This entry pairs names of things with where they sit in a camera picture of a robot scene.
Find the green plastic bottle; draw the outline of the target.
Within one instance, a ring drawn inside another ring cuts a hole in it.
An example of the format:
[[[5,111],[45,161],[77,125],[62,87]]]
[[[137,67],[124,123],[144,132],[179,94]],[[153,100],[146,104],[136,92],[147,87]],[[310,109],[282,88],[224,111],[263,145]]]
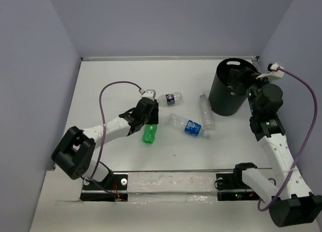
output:
[[[157,131],[157,124],[146,124],[144,126],[142,141],[144,143],[153,144],[155,141],[156,131]]]

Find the black cap cola bottle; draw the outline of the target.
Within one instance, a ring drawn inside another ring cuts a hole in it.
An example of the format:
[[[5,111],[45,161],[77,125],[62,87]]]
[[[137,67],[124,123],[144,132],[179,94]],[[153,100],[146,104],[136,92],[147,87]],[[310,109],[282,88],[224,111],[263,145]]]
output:
[[[180,92],[164,94],[157,98],[158,104],[162,107],[179,105],[182,103],[182,100],[182,93]]]

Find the blue label water bottle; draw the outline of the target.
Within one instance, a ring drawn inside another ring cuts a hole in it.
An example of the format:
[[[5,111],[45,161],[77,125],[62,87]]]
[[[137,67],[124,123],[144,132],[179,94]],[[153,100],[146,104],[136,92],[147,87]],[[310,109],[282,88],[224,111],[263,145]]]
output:
[[[171,113],[167,120],[167,125],[175,130],[181,131],[194,137],[207,137],[208,133],[203,126],[185,117]]]

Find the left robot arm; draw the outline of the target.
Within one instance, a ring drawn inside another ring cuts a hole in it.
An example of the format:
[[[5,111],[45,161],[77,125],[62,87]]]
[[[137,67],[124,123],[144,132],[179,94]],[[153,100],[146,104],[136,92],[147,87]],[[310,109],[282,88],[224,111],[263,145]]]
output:
[[[73,126],[67,130],[51,159],[72,180],[85,178],[95,183],[100,189],[111,185],[112,171],[93,159],[96,149],[115,139],[130,136],[148,123],[158,122],[158,102],[156,99],[143,97],[136,107],[120,114],[103,125],[81,130]]]

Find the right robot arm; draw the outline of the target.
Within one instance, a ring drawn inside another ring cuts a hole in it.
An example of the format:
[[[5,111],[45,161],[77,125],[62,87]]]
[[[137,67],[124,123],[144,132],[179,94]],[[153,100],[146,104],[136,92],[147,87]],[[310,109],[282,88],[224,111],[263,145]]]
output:
[[[241,163],[235,166],[231,181],[238,188],[251,188],[259,196],[258,210],[268,211],[278,227],[312,223],[321,212],[321,196],[314,195],[297,167],[307,141],[293,157],[277,115],[283,105],[283,92],[272,81],[281,79],[286,72],[277,64],[271,65],[266,74],[232,68],[228,78],[232,92],[248,98],[251,130],[274,173],[273,178],[267,179],[253,163]]]

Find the black round bin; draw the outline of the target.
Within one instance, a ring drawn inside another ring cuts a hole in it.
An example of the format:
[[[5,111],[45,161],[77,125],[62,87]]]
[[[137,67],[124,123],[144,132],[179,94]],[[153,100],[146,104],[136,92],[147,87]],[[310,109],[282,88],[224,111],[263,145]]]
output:
[[[258,71],[250,62],[240,58],[227,58],[219,63],[208,100],[212,111],[221,116],[235,114],[246,100],[246,94],[233,95],[233,90],[228,87],[229,71],[232,68],[238,71],[245,68]]]

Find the clear unlabeled plastic bottle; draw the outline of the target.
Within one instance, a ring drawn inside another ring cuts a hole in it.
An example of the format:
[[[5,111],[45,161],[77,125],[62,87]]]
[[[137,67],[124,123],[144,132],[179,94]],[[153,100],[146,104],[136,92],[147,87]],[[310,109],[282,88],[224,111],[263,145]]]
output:
[[[215,121],[213,111],[211,109],[210,102],[204,92],[199,95],[198,105],[203,127],[206,130],[214,130]]]

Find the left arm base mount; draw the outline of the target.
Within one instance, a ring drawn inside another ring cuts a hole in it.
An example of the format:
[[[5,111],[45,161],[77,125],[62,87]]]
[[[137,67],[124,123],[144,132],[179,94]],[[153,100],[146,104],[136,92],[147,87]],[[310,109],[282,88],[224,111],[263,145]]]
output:
[[[101,182],[83,180],[80,200],[87,202],[127,202],[128,173],[109,174]]]

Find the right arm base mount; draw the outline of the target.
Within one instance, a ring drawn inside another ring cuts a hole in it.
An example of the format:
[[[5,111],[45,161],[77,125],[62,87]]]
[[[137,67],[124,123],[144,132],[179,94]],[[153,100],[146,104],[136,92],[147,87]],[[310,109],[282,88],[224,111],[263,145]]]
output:
[[[258,201],[259,196],[249,186],[236,184],[232,173],[218,173],[214,187],[218,201]]]

